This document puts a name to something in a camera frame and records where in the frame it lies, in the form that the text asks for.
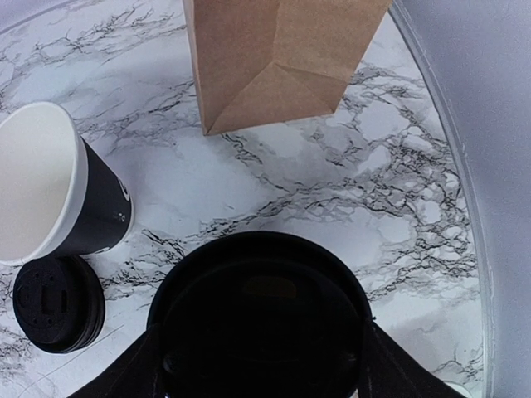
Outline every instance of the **paper bag fold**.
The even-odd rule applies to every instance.
[[[333,113],[390,0],[184,0],[206,135]]]

